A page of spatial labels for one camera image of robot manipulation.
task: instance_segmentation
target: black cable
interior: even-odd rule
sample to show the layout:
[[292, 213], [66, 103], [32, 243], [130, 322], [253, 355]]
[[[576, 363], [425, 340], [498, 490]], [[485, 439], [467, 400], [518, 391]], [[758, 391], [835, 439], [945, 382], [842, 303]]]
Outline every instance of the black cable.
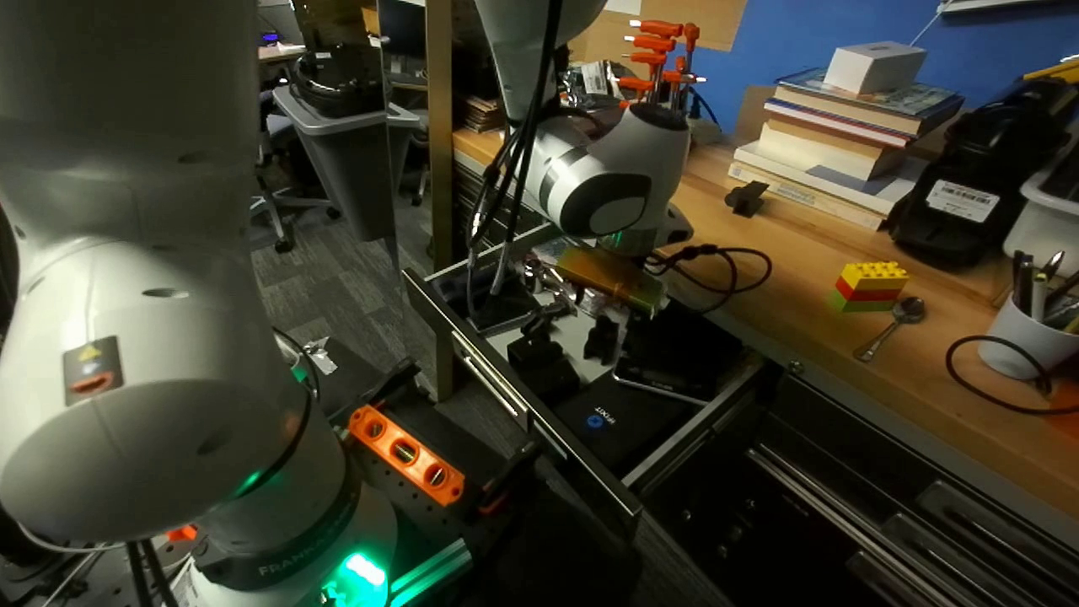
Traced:
[[544, 30], [544, 46], [540, 46], [540, 78], [535, 78], [535, 92], [534, 92], [534, 121], [526, 125], [518, 145], [522, 145], [522, 173], [516, 178], [516, 193], [509, 198], [509, 225], [507, 225], [507, 237], [501, 237], [501, 252], [498, 252], [498, 267], [497, 267], [497, 277], [492, 277], [492, 286], [489, 294], [497, 297], [501, 290], [501, 277], [507, 277], [507, 263], [509, 263], [509, 246], [516, 238], [516, 220], [518, 220], [518, 205], [522, 205], [522, 196], [526, 196], [526, 182], [528, 182], [528, 166], [534, 166], [534, 143], [535, 143], [535, 130], [540, 130], [540, 121], [546, 119], [544, 114], [544, 95], [546, 95], [546, 78], [550, 78], [550, 64], [554, 64], [554, 54], [556, 54], [556, 37], [558, 37], [558, 19], [563, 19], [563, 0], [554, 0], [546, 5], [546, 30]]
[[948, 367], [948, 375], [949, 375], [960, 389], [967, 389], [967, 391], [982, 395], [985, 400], [990, 400], [990, 403], [998, 403], [998, 407], [1006, 407], [1006, 410], [1015, 410], [1015, 416], [1055, 418], [1055, 416], [1076, 416], [1076, 410], [1079, 410], [1079, 403], [1065, 403], [1065, 407], [1024, 407], [1024, 403], [1006, 400], [1006, 397], [998, 397], [998, 395], [971, 384], [971, 382], [954, 367], [954, 355], [958, 355], [963, 344], [976, 344], [976, 340], [1002, 344], [1002, 348], [1015, 349], [1020, 359], [1029, 359], [1029, 363], [1036, 367], [1036, 382], [1033, 382], [1033, 384], [1036, 384], [1043, 395], [1045, 395], [1047, 384], [1052, 384], [1047, 370], [1045, 370], [1024, 348], [1019, 348], [1019, 344], [1012, 344], [1012, 340], [1006, 340], [1006, 337], [993, 337], [993, 332], [967, 332], [967, 337], [954, 340], [954, 344], [945, 349], [945, 367]]
[[291, 348], [291, 355], [296, 359], [302, 359], [302, 367], [307, 367], [307, 397], [319, 400], [325, 382], [316, 377], [316, 363], [309, 359], [307, 348], [296, 337], [291, 337], [286, 331], [280, 331], [280, 326], [271, 326], [271, 331], [273, 331], [273, 337], [280, 337]]
[[[699, 281], [695, 272], [689, 272], [689, 268], [681, 267], [681, 263], [699, 261], [699, 255], [717, 255], [717, 261], [729, 267], [729, 283], [725, 283], [725, 286], [710, 286], [710, 283]], [[758, 261], [758, 263], [763, 263], [763, 272], [758, 272], [756, 281], [740, 283], [737, 255]], [[710, 312], [710, 310], [725, 305], [731, 297], [748, 294], [748, 290], [758, 290], [758, 286], [770, 283], [770, 277], [772, 277], [772, 255], [763, 252], [763, 249], [748, 249], [748, 246], [710, 246], [710, 243], [703, 243], [703, 246], [684, 246], [684, 249], [676, 249], [675, 255], [658, 255], [658, 252], [653, 252], [652, 263], [658, 267], [653, 277], [663, 277], [663, 272], [675, 268], [675, 272], [684, 277], [690, 286], [708, 290], [708, 294], [717, 294], [713, 303], [708, 303], [708, 305], [702, 305], [702, 310], [695, 310], [695, 312]]]
[[137, 543], [124, 543], [124, 554], [128, 554], [128, 562], [130, 562], [137, 604], [142, 607], [155, 607], [155, 596], [149, 591], [144, 565], [142, 565], [142, 557], [137, 557]]
[[302, 344], [292, 340], [291, 332], [282, 332], [280, 326], [273, 326], [273, 332], [276, 332], [276, 340], [282, 340], [292, 349], [292, 357], [299, 357], [307, 363], [307, 397], [302, 397], [299, 424], [296, 424], [291, 445], [256, 475], [256, 481], [244, 485], [238, 495], [249, 495], [253, 490], [259, 490], [265, 480], [276, 475], [276, 467], [282, 467], [296, 456], [299, 439], [302, 439], [307, 420], [309, 420], [309, 407], [319, 397], [319, 377], [316, 377], [316, 367], [312, 367], [309, 355], [302, 349]]
[[142, 538], [137, 545], [142, 545], [142, 560], [149, 562], [149, 578], [157, 585], [162, 604], [178, 607], [178, 601], [173, 596], [168, 578], [162, 570], [157, 551], [149, 538]]
[[717, 125], [717, 119], [713, 119], [710, 103], [703, 102], [703, 95], [699, 89], [689, 89], [689, 95], [695, 96], [699, 108], [703, 108], [708, 121]]
[[[467, 263], [466, 263], [466, 310], [467, 310], [467, 318], [475, 318], [475, 290], [472, 290], [475, 261], [480, 261], [475, 246], [480, 246], [482, 231], [497, 223], [497, 214], [501, 213], [513, 178], [516, 178], [516, 196], [509, 198], [509, 225], [507, 225], [507, 238], [501, 238], [507, 249], [516, 237], [516, 214], [518, 214], [518, 198], [522, 198], [522, 185], [526, 185], [526, 168], [534, 162], [534, 137], [544, 121], [540, 119], [544, 114], [544, 92], [546, 92], [546, 75], [550, 75], [550, 62], [554, 62], [554, 39], [558, 30], [558, 9], [563, 9], [563, 0], [554, 0], [546, 9], [540, 75], [535, 75], [528, 111], [516, 130], [513, 130], [513, 125], [507, 127], [507, 143], [501, 143], [497, 162], [485, 168], [485, 178], [480, 190], [480, 205], [475, 205], [472, 225], [467, 225]], [[507, 249], [498, 255], [489, 294], [498, 294], [498, 286], [501, 286]]]

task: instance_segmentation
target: blue wall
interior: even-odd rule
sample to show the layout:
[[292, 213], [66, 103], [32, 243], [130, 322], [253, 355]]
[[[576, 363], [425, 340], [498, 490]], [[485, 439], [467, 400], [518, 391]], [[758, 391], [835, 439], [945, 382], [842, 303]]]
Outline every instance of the blue wall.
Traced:
[[744, 89], [780, 75], [827, 68], [834, 50], [864, 39], [903, 39], [919, 35], [927, 62], [919, 82], [954, 89], [967, 103], [985, 103], [1033, 69], [1079, 54], [1079, 4], [1012, 5], [942, 17], [938, 0], [748, 0], [729, 54], [702, 50], [699, 89], [725, 130], [735, 130]]

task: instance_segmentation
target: lego brick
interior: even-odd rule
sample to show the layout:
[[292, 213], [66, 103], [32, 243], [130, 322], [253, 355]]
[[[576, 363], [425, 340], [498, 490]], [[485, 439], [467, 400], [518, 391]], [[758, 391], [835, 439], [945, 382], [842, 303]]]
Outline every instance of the lego brick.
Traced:
[[835, 290], [842, 300], [899, 300], [903, 286], [890, 286], [890, 290], [852, 290], [842, 277], [835, 281]]
[[857, 310], [890, 310], [898, 303], [894, 300], [842, 300], [840, 294], [830, 294], [830, 305], [835, 305], [842, 312], [857, 312]]
[[849, 290], [899, 290], [907, 283], [907, 268], [899, 263], [846, 263], [840, 281]]

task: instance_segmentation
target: white cup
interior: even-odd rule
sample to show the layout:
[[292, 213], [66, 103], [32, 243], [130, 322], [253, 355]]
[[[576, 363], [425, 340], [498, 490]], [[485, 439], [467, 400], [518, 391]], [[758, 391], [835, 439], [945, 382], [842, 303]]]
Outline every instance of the white cup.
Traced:
[[[1024, 310], [1015, 305], [1015, 300], [1007, 297], [1006, 305], [998, 310], [998, 318], [989, 326], [990, 337], [1002, 337], [1015, 348], [1020, 348], [1024, 355], [1033, 355], [1045, 370], [1052, 370], [1055, 363], [1070, 359], [1079, 349], [1079, 332], [1073, 331], [1058, 331], [1047, 326], [1036, 318], [1029, 318]], [[993, 340], [982, 340], [976, 355], [982, 359], [1007, 377], [1037, 377], [1037, 367], [1033, 367], [1015, 348], [1007, 344], [993, 344]]]

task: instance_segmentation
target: yellow lego brick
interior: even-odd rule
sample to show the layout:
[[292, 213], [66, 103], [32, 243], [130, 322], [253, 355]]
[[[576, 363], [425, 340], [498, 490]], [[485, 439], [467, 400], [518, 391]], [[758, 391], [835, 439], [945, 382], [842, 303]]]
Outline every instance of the yellow lego brick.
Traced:
[[840, 277], [849, 290], [903, 290], [907, 283], [899, 263], [846, 263]]

